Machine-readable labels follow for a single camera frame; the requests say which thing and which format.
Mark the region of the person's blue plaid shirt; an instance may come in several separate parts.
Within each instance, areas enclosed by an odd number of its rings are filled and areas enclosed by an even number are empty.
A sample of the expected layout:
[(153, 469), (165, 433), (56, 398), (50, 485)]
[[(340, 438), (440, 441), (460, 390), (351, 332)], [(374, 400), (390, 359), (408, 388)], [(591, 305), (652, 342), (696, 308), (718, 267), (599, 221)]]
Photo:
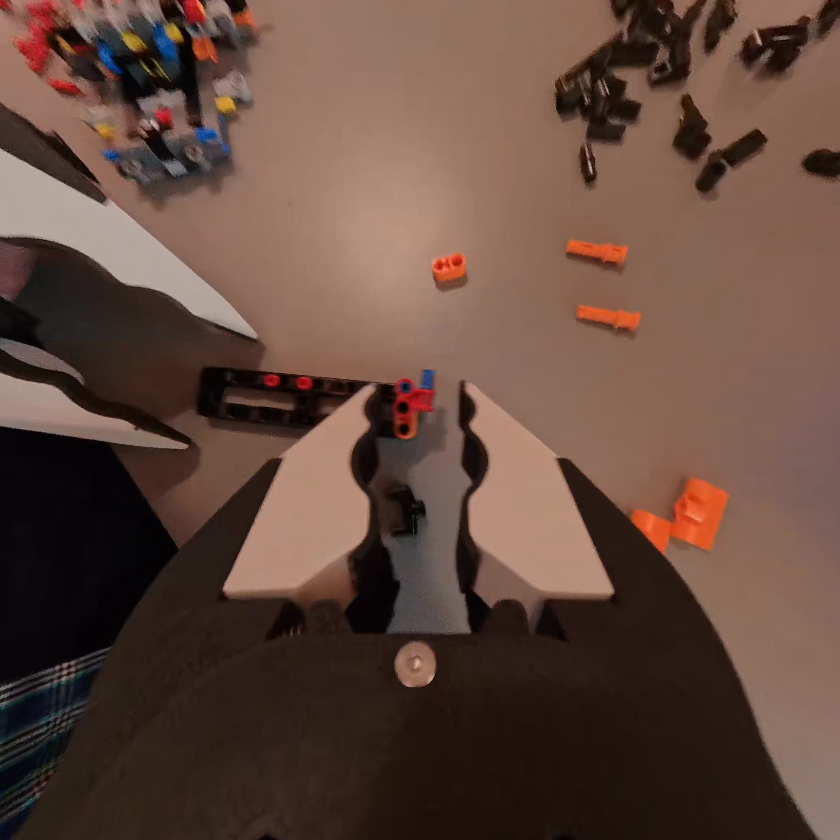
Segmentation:
[(1, 838), (15, 838), (63, 760), (110, 647), (1, 686)]

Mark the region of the orange lego panel piece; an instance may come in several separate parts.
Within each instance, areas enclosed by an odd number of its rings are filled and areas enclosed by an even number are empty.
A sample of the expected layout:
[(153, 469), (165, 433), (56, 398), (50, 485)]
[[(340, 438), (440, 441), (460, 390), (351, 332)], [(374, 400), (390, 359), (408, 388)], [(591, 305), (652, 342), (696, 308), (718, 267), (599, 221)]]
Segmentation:
[(648, 541), (662, 554), (665, 554), (673, 535), (673, 522), (642, 509), (634, 509), (631, 522)]
[(705, 552), (713, 549), (729, 494), (709, 482), (686, 479), (674, 505), (670, 537)]

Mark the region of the pile of black lego pieces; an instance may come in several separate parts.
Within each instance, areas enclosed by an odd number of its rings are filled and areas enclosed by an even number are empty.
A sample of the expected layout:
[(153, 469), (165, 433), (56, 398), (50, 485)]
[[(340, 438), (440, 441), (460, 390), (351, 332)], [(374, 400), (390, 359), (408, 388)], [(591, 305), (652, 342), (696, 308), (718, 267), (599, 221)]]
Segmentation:
[[(610, 2), (622, 28), (554, 81), (553, 99), (562, 118), (574, 113), (586, 121), (579, 152), (581, 176), (591, 186), (597, 180), (593, 143), (619, 144), (627, 126), (635, 123), (642, 103), (627, 95), (627, 80), (617, 70), (645, 70), (651, 88), (670, 88), (685, 82), (692, 70), (691, 40), (701, 16), (702, 48), (710, 56), (739, 18), (734, 1), (690, 2), (679, 14), (674, 2)], [(822, 2), (815, 16), (793, 23), (755, 28), (742, 41), (738, 60), (757, 78), (782, 77), (816, 40), (824, 40), (838, 26), (838, 1)], [(768, 137), (752, 129), (724, 147), (713, 150), (709, 121), (688, 93), (681, 95), (680, 115), (671, 144), (687, 161), (706, 160), (697, 175), (699, 194), (714, 192), (723, 177), (762, 153)]]

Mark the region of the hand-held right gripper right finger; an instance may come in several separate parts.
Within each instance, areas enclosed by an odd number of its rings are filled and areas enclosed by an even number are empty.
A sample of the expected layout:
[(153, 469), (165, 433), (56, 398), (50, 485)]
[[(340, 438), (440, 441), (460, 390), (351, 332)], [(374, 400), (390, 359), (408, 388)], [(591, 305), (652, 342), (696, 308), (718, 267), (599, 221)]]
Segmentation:
[(461, 466), (469, 485), (456, 540), (469, 629), (515, 602), (535, 631), (551, 602), (609, 602), (614, 584), (560, 457), (477, 385), (458, 387)]

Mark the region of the person's dark garment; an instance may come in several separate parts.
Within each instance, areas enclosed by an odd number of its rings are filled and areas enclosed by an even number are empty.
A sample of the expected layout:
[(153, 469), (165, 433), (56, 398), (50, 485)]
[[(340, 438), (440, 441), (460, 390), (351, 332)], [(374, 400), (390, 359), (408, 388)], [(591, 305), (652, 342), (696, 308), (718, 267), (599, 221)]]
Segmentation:
[(2, 428), (2, 684), (109, 647), (176, 552), (109, 444)]

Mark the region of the multicoloured lego vehicle model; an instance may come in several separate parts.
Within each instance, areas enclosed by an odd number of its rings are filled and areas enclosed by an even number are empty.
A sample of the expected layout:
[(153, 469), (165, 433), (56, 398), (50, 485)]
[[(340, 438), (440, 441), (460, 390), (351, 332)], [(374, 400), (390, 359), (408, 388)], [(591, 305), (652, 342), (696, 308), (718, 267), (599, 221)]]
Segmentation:
[(26, 67), (80, 104), (125, 180), (155, 190), (230, 161), (229, 124), (254, 105), (248, 2), (2, 2), (2, 17), (22, 28)]

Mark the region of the black lego frame with connectors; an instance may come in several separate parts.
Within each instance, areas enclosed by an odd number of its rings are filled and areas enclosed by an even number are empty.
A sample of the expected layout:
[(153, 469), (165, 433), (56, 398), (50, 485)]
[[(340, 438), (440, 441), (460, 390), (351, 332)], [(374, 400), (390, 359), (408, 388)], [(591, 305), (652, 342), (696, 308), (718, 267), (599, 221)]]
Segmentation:
[[(419, 382), (374, 383), (380, 393), (374, 427), (380, 438), (415, 438), (421, 416), (435, 408), (435, 372)], [(202, 370), (196, 413), (211, 421), (307, 432), (366, 387), (363, 381), (226, 367)]]

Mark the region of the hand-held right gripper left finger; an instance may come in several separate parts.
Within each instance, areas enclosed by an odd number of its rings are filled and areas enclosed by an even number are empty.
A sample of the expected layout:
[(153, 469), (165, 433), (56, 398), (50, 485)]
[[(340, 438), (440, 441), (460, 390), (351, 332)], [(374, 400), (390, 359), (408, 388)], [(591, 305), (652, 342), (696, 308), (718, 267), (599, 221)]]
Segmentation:
[(366, 384), (280, 457), (224, 583), (229, 601), (335, 602), (356, 633), (383, 634), (400, 584), (382, 540), (381, 389)]

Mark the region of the small black lego connector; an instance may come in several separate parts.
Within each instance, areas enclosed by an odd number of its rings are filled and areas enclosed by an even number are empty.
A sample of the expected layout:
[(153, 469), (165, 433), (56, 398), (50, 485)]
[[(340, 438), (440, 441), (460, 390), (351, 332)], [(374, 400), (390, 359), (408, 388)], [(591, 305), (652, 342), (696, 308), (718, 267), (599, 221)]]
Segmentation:
[(419, 531), (419, 522), (427, 515), (425, 503), (417, 498), (408, 485), (398, 485), (385, 493), (385, 498), (396, 505), (398, 516), (391, 528), (395, 539), (415, 537)]

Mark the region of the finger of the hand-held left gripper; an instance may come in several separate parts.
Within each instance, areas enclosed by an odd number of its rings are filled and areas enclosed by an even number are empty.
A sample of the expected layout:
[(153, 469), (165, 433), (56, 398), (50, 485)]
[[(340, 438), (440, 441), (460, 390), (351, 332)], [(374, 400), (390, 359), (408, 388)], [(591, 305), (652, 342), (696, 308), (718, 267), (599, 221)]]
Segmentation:
[(160, 293), (194, 317), (256, 341), (258, 333), (215, 288), (118, 205), (100, 203), (1, 152), (1, 235), (86, 258), (127, 287)]
[(53, 354), (1, 339), (2, 427), (139, 448), (188, 449), (192, 440), (137, 407), (105, 400)]

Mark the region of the orange lego pin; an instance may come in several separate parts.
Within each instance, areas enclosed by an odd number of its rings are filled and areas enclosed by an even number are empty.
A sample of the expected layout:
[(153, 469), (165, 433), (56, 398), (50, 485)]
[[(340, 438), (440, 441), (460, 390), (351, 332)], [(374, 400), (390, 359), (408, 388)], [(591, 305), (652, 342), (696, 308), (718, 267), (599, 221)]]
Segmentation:
[(611, 266), (622, 266), (627, 258), (628, 247), (612, 244), (596, 244), (570, 239), (565, 253), (567, 256), (593, 259)]
[(581, 305), (575, 311), (575, 318), (581, 322), (634, 333), (639, 327), (642, 315), (638, 311), (610, 310)]

